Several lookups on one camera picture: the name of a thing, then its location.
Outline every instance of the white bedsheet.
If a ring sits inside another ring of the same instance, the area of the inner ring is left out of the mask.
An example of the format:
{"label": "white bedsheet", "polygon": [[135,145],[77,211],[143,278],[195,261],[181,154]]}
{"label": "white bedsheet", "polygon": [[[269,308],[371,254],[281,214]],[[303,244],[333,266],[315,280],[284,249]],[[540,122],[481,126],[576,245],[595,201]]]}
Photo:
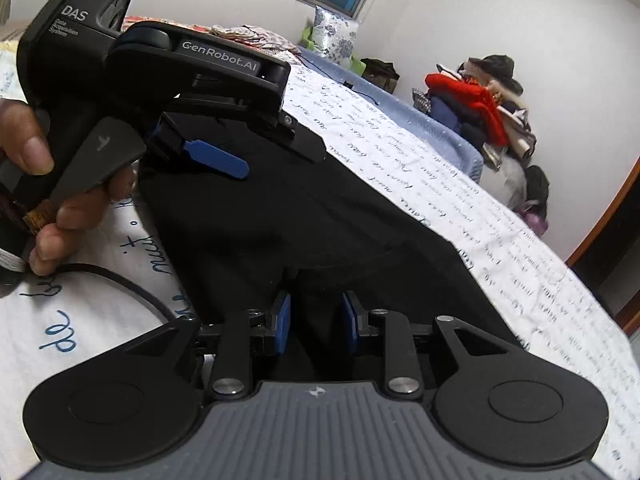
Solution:
{"label": "white bedsheet", "polygon": [[[616,480],[636,480],[640,372],[623,333],[564,263],[429,145],[345,87],[293,66],[285,109],[370,186],[449,239],[530,352],[599,387],[610,419],[594,461]],[[177,312],[187,307],[138,199],[113,204],[77,259],[116,270]],[[159,323],[135,298],[92,276],[32,277],[1,298],[0,476],[18,478],[36,463],[21,424],[34,386]]]}

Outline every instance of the hat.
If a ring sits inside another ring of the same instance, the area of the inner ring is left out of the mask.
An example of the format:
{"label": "hat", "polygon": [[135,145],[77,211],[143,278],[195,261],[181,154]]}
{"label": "hat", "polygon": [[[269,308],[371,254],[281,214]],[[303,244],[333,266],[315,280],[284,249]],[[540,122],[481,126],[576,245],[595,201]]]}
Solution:
{"label": "hat", "polygon": [[522,85],[513,78],[513,67],[515,63],[509,56],[493,54],[484,59],[470,57],[469,61],[494,76],[505,88],[511,90],[514,94],[522,95],[524,92]]}

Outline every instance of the gray grip pad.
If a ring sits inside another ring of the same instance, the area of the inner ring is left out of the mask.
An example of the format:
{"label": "gray grip pad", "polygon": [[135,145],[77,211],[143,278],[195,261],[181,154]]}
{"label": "gray grip pad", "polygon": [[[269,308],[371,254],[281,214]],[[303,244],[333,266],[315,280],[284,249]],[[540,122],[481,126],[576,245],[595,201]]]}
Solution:
{"label": "gray grip pad", "polygon": [[28,480],[606,480],[591,462],[524,472],[453,446],[414,402],[372,383],[263,383],[212,407],[191,439],[155,462],[84,472],[44,462]]}

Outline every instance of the black cable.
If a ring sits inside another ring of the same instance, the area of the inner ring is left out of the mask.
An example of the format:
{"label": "black cable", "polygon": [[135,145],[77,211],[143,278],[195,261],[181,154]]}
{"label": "black cable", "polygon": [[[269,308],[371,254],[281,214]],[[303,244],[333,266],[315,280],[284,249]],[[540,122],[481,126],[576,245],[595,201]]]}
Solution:
{"label": "black cable", "polygon": [[140,298],[151,304],[167,321],[174,321],[174,313],[158,298],[151,294],[148,290],[145,290],[139,285],[136,285],[131,280],[128,280],[124,276],[113,272],[112,270],[105,269],[93,264],[63,264],[56,269],[57,274],[63,272],[88,272],[90,274],[97,274],[107,280],[117,283],[124,288],[130,290],[134,294],[137,294]]}
{"label": "black cable", "polygon": [[[320,72],[322,72],[325,76],[327,76],[331,81],[334,81],[336,83],[340,83],[339,81],[336,81],[333,77],[331,77],[330,75],[328,75],[327,72],[325,72],[324,70],[322,70],[318,65],[316,65],[313,61],[306,59],[305,57],[300,57],[300,61],[302,61],[302,64],[305,65],[305,61],[308,63],[311,63],[313,66],[315,66]],[[369,99],[371,99],[374,104],[376,106],[380,106],[380,103],[378,101],[376,101],[372,96],[370,96],[369,94],[365,94],[364,92],[358,92],[357,90],[354,90],[353,88],[349,88],[349,90],[351,90],[352,92],[356,93],[356,94],[360,94],[363,95],[364,97],[368,97]]]}

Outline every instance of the black trigger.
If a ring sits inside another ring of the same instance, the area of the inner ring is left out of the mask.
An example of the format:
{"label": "black trigger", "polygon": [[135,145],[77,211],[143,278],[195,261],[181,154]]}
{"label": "black trigger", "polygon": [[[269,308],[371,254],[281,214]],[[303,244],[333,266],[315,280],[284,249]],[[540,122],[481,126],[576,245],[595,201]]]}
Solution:
{"label": "black trigger", "polygon": [[60,177],[49,199],[59,205],[107,180],[146,150],[138,132],[128,123],[104,117],[84,140]]}

